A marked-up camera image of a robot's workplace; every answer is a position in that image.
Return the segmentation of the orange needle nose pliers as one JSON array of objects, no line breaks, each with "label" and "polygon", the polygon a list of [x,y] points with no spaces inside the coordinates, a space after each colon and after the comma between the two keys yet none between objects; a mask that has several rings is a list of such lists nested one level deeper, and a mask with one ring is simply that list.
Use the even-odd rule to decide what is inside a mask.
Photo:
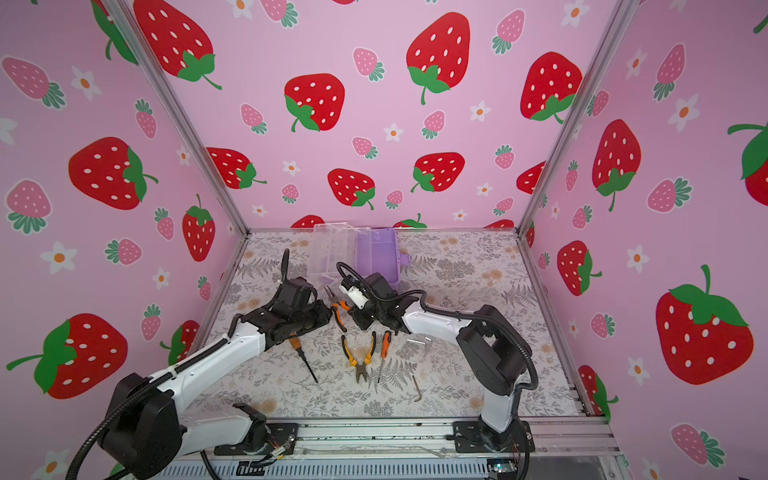
[{"label": "orange needle nose pliers", "polygon": [[344,300],[337,297],[329,285],[325,285],[324,290],[329,298],[330,308],[334,312],[337,326],[343,333],[347,333],[348,329],[342,320],[342,314],[348,313],[351,310],[351,307]]}]

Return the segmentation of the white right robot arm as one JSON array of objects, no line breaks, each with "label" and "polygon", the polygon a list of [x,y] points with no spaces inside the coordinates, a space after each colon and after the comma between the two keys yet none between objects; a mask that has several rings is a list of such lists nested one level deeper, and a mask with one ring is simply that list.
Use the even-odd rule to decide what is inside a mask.
[{"label": "white right robot arm", "polygon": [[522,392],[539,386],[532,348],[492,305],[474,312],[450,311],[427,302],[427,292],[398,293],[380,274],[344,276],[341,291],[354,304],[363,330],[375,321],[394,332],[434,337],[455,344],[484,388],[481,428],[498,438],[519,421]]}]

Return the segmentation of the purple plastic tool box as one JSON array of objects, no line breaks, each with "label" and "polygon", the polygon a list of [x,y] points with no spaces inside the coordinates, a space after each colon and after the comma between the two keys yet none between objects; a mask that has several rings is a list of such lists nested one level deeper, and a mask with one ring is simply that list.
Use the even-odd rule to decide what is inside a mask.
[{"label": "purple plastic tool box", "polygon": [[361,276],[381,274],[397,290],[402,265],[410,257],[400,251],[394,228],[353,227],[347,223],[313,227],[307,263],[309,281],[315,286],[338,284],[338,262],[345,262]]}]

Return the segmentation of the yellow black cutting pliers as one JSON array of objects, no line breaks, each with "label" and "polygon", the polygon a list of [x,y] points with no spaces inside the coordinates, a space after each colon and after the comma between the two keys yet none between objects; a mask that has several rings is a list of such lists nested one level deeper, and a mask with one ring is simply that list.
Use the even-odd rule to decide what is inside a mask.
[{"label": "yellow black cutting pliers", "polygon": [[349,346],[347,337],[345,335],[341,336],[341,345],[349,365],[355,369],[356,382],[367,382],[369,379],[368,366],[371,364],[373,355],[376,350],[377,333],[373,332],[370,334],[369,346],[365,350],[365,353],[362,355],[357,355],[356,352]]}]

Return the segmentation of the orange black small screwdriver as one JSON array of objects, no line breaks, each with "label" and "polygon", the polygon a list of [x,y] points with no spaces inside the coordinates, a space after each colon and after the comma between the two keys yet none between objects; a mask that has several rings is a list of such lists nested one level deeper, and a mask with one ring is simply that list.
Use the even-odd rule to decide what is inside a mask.
[{"label": "orange black small screwdriver", "polygon": [[387,356],[388,356],[388,350],[392,342],[392,330],[386,330],[382,336],[382,342],[381,342],[381,352],[380,352],[380,365],[378,369],[378,375],[376,380],[376,385],[379,385],[381,382],[382,374],[384,365],[386,364]]}]

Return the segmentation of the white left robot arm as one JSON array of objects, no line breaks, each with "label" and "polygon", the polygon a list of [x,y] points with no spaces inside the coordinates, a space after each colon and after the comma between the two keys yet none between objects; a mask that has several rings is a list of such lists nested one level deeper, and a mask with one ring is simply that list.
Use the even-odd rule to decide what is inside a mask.
[{"label": "white left robot arm", "polygon": [[94,442],[124,473],[149,479],[176,458],[233,445],[248,453],[266,448],[264,414],[243,402],[210,418],[185,416],[206,389],[241,364],[329,323],[332,310],[304,278],[284,280],[265,305],[233,317],[213,345],[149,377],[131,374],[115,388]]}]

